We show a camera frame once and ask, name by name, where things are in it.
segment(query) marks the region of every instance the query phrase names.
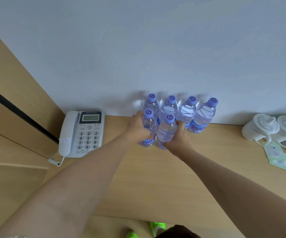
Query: person's left hand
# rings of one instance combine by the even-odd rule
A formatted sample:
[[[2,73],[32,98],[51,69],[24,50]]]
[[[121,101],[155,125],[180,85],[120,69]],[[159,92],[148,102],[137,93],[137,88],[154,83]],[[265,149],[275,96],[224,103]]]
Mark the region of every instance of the person's left hand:
[[[141,142],[151,136],[150,131],[143,127],[142,116],[143,111],[138,111],[136,114],[132,115],[124,132],[129,141],[133,143]]]

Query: hand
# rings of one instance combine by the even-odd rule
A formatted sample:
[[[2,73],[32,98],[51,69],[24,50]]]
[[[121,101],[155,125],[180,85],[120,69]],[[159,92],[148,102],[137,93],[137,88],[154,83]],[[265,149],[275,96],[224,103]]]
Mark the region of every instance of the hand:
[[[153,138],[151,137],[150,131],[144,128],[142,123],[142,116],[143,111],[138,111],[136,114],[132,115],[129,122],[127,123],[124,134],[130,142],[138,143],[147,138]]]
[[[185,130],[185,123],[182,121],[176,121],[177,130],[171,141],[163,143],[163,146],[169,150],[173,155],[178,156],[182,151],[186,149],[193,149],[190,144],[190,139],[187,130]]]

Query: purple bottle cap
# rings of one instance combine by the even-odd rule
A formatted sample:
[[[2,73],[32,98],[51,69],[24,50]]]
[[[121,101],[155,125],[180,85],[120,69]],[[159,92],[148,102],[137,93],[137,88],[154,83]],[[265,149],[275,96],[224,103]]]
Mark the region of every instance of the purple bottle cap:
[[[195,96],[189,96],[186,102],[190,105],[195,105],[197,103],[197,98]]]
[[[169,95],[169,96],[167,97],[167,102],[168,102],[169,104],[174,104],[174,103],[176,103],[176,97],[175,97],[175,95]]]
[[[175,117],[172,114],[168,114],[165,116],[166,124],[172,124],[173,122],[175,122]]]
[[[153,110],[151,110],[151,109],[145,109],[144,110],[144,118],[145,119],[151,119],[153,117],[153,115],[154,115]]]
[[[218,100],[216,98],[210,98],[207,103],[211,107],[216,107],[218,104]]]
[[[156,101],[156,94],[149,94],[149,95],[147,96],[147,100],[148,100],[149,102],[155,102],[155,101]]]

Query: telephone display screen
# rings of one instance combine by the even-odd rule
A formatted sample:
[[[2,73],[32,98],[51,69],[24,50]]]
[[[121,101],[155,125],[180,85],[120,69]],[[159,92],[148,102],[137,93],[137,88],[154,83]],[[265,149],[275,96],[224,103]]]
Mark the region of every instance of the telephone display screen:
[[[83,115],[82,121],[99,121],[99,115]]]

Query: white wall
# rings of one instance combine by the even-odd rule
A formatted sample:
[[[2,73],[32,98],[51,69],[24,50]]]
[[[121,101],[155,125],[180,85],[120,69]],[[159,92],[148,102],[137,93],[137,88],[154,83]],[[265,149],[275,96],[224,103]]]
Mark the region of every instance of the white wall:
[[[286,113],[286,0],[0,0],[0,38],[64,111],[130,116],[149,92]]]

